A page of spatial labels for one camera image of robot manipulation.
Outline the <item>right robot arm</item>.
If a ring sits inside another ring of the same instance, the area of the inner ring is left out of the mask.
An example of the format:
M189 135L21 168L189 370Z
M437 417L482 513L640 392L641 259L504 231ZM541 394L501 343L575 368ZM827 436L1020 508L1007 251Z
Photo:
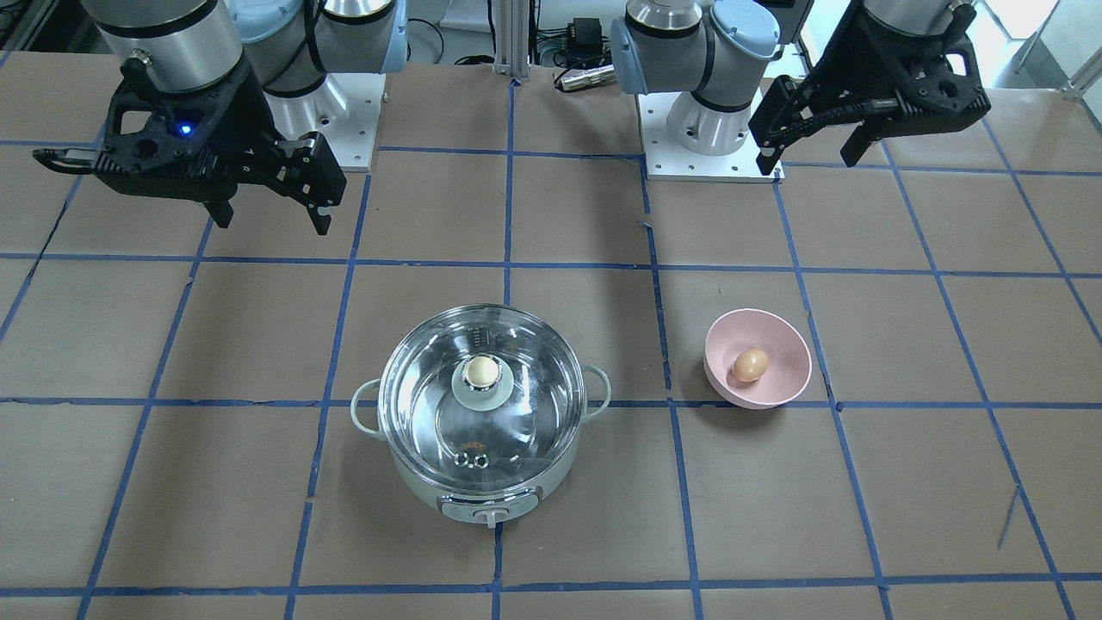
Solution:
M39 149L51 171L195 202L233 222L241 184L298 202L318 235L341 204L334 152L355 105L339 75L398 73L406 1L86 1L121 83L96 149Z

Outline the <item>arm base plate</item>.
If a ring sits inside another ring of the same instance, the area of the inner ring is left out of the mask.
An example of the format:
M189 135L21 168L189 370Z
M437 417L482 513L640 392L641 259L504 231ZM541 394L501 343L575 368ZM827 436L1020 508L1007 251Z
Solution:
M761 104L756 87L747 108L720 113L689 93L637 95L639 134L650 180L685 182L778 183L784 166L763 172L758 142L748 122Z
M318 131L343 171L369 173L388 99L386 81L382 74L328 74L314 91L295 97L267 93L264 98L287 139Z

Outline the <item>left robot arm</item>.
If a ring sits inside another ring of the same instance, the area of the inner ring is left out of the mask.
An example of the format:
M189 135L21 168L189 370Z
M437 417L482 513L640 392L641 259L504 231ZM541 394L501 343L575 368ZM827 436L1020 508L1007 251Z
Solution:
M666 131L689 152L727 156L752 139L769 174L796 142L850 126L839 156L855 166L882 139L957 133L988 113L975 17L969 1L851 1L808 75L774 78L754 104L782 40L771 9L629 1L611 23L611 66L627 94L674 94Z

